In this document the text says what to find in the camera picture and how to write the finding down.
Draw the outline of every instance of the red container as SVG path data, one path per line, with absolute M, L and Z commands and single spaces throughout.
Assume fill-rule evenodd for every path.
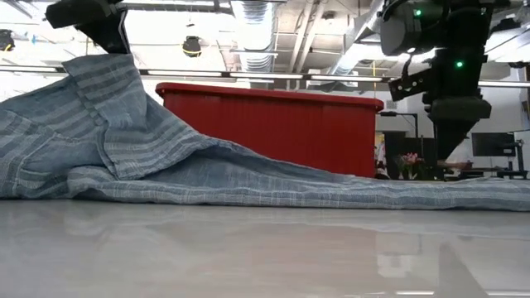
M 162 83 L 164 106 L 199 132 L 264 156 L 374 176 L 377 99 Z

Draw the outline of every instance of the computer monitor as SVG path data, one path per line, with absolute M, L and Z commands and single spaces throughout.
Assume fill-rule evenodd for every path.
M 474 156 L 515 157 L 515 136 L 506 132 L 471 134 Z

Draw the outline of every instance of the denim fabric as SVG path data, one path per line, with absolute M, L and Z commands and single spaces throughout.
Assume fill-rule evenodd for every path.
M 270 160 L 199 134 L 146 95 L 130 55 L 0 103 L 0 197 L 133 203 L 530 210 L 521 180 L 403 183 Z

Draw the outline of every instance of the blue striped garment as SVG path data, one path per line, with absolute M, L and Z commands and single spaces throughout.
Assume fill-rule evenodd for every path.
M 373 209 L 530 210 L 521 180 L 403 183 L 273 161 L 199 134 L 146 95 L 130 55 L 0 103 L 0 197 Z

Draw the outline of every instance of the glossy floor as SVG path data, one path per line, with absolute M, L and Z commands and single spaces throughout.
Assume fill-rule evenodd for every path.
M 530 214 L 0 201 L 0 297 L 530 297 Z

